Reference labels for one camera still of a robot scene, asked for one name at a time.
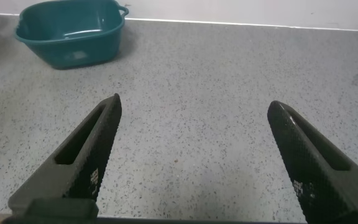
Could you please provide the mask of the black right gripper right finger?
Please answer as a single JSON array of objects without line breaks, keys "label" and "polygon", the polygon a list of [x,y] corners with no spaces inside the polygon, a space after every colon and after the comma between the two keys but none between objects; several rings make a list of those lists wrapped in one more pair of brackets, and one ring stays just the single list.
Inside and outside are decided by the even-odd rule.
[{"label": "black right gripper right finger", "polygon": [[292,107],[267,118],[308,223],[358,223],[358,165]]}]

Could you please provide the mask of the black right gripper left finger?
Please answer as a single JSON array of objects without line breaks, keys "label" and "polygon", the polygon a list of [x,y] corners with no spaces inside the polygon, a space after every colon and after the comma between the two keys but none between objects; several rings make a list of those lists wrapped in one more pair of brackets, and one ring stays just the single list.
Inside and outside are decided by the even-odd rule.
[{"label": "black right gripper left finger", "polygon": [[96,200],[122,115],[120,96],[101,101],[12,194],[8,206],[24,213],[38,198]]}]

